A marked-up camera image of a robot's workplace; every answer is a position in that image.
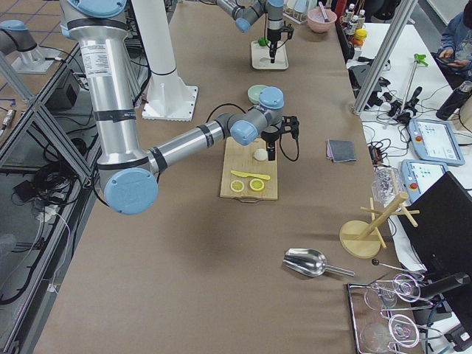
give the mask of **white ball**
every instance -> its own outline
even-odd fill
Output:
[[[266,149],[257,149],[254,152],[254,158],[258,161],[265,161],[267,159],[267,150]]]

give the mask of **brown paper surface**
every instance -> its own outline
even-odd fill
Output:
[[[195,116],[138,119],[142,146],[202,124],[221,103],[248,108],[247,89],[265,84],[281,88],[285,114],[299,118],[299,161],[279,154],[275,202],[218,197],[224,144],[165,171],[141,215],[97,202],[35,353],[353,353],[344,284],[385,269],[339,242],[343,223],[369,220],[359,207],[369,203],[374,173],[335,30],[296,25],[289,68],[257,72],[249,48],[263,20],[242,34],[221,9],[184,2],[170,29],[178,73],[199,87]],[[327,139],[352,140],[358,161],[327,160]],[[291,139],[284,150],[295,155]],[[290,247],[318,249],[358,276],[294,273],[282,265]],[[379,257],[392,263],[393,245]]]

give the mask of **green object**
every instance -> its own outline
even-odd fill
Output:
[[[258,44],[260,46],[267,46],[268,45],[268,41],[267,41],[267,38],[266,37],[261,37],[257,40]]]
[[[424,66],[428,66],[428,63],[425,62],[426,59],[426,54],[415,54],[414,55],[414,61],[416,61],[419,64],[423,64]]]
[[[260,92],[266,87],[267,87],[266,85],[254,85],[249,88],[248,98],[249,98],[249,101],[251,101],[253,105],[256,105],[259,103]]]

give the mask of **hand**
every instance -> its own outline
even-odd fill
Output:
[[[453,54],[454,50],[452,48],[447,48],[440,53],[440,58],[450,58]]]
[[[448,66],[455,69],[464,69],[466,66],[469,66],[470,63],[471,61],[467,59],[455,60],[453,63],[448,64]]]

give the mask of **green bowl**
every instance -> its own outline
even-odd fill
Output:
[[[267,87],[266,85],[254,85],[249,88],[248,97],[253,105],[256,105],[259,103],[260,92],[266,87]]]

